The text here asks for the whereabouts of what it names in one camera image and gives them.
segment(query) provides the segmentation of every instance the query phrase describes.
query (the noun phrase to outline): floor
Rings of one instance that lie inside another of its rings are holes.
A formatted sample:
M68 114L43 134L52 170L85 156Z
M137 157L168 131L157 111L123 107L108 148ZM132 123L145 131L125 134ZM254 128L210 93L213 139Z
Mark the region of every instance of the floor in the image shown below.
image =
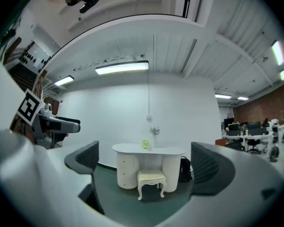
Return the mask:
M152 227L164 221L190 198L192 181L179 183L176 191L160 197L157 187L145 185L143 199L138 201L138 190L124 190L117 185L116 171L98 167L95 170L95 185L105 215L125 226Z

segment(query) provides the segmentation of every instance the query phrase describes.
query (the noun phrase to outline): stool leg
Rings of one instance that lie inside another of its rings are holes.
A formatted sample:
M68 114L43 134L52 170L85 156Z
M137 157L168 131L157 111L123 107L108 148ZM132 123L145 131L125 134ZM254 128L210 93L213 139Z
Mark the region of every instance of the stool leg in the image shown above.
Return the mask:
M166 181L162 182L162 183L161 183L161 186L162 186L162 185L163 185L163 187L162 187L162 189L161 189L161 194L160 194L160 196L161 196L162 198L164 198L163 193L164 193L164 191L165 191L165 189L166 189Z
M142 184L138 184L138 192L139 192L139 198L138 200L140 201L142 199Z

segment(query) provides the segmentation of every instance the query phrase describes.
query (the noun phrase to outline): brick wall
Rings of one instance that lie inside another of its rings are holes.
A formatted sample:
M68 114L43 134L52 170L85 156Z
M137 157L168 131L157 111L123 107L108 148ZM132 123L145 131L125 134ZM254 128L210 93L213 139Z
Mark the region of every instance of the brick wall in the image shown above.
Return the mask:
M254 122L265 118L284 119L284 85L254 101L233 108L235 122Z

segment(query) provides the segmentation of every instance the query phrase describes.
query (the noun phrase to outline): small plant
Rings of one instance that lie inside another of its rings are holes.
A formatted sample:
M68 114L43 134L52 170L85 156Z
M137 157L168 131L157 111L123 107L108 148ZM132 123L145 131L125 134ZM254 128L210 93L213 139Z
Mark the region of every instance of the small plant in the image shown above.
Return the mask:
M160 129L159 129L159 127L151 127L150 133L153 134L153 135L158 135L158 134L160 134Z

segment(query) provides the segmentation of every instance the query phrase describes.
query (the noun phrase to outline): ceiling light fixture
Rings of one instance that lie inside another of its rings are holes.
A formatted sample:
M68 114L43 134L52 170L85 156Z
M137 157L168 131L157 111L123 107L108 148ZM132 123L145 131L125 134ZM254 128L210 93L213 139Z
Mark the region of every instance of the ceiling light fixture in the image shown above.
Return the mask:
M107 66L100 66L95 69L99 75L121 72L121 71L130 71L130 70L148 70L149 64L148 61L130 61L111 64Z
M74 78L72 76L67 76L67 77L55 82L55 85L60 86L62 84L68 83L70 81L74 81Z
M228 96L228 95L216 94L215 96L216 96L216 98L231 99L231 96Z
M247 100L249 100L249 98L248 98L248 97L243 97L243 96L239 96L239 97L238 97L238 99L239 99L239 100L243 100L243 101L247 101Z
M275 58L278 62L278 65L281 66L284 63L284 55L280 41L275 41L272 45L272 49L275 53Z
M284 70L280 72L280 79L284 81Z

